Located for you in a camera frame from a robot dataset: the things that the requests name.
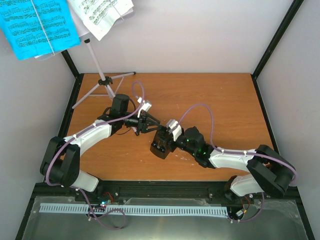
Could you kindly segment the black metronome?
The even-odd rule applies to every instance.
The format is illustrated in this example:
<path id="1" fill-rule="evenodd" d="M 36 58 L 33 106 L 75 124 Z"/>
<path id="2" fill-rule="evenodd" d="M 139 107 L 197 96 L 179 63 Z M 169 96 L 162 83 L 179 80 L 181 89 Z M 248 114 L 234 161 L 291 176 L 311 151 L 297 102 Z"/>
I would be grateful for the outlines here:
<path id="1" fill-rule="evenodd" d="M 166 127 L 163 126 L 158 129 L 150 145 L 150 151 L 156 157 L 164 160 L 169 153 L 173 153 L 173 151 L 169 151 L 167 148 L 167 140 L 169 140 L 170 137 L 173 137 L 173 135 L 169 133 Z"/>

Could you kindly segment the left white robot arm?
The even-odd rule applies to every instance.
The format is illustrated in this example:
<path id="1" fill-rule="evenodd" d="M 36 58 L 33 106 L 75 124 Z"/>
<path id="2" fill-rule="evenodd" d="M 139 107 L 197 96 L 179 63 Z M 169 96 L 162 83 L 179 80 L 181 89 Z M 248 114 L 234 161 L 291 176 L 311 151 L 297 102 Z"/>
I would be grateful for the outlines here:
<path id="1" fill-rule="evenodd" d="M 140 98 L 139 106 L 129 112 L 131 102 L 128 95 L 117 94 L 112 105 L 90 126 L 71 136 L 53 137 L 40 166 L 45 182 L 49 186 L 82 189 L 92 201 L 101 200 L 104 188 L 99 185 L 99 178 L 80 169 L 81 156 L 98 142 L 116 134 L 123 126 L 132 128 L 136 135 L 156 131 L 161 127 L 160 121 L 147 112 L 151 107 L 149 101 Z"/>

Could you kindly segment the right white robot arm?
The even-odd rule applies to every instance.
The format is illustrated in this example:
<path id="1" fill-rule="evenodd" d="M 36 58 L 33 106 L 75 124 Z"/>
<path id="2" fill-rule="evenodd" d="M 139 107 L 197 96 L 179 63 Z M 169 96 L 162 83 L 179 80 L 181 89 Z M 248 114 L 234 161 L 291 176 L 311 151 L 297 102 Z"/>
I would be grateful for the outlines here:
<path id="1" fill-rule="evenodd" d="M 208 144 L 196 127 L 183 130 L 180 126 L 168 127 L 170 143 L 194 157 L 204 168 L 236 169 L 246 172 L 233 176 L 227 190 L 238 197 L 265 193 L 282 198 L 295 180 L 295 168 L 267 145 L 257 149 L 232 150 Z"/>

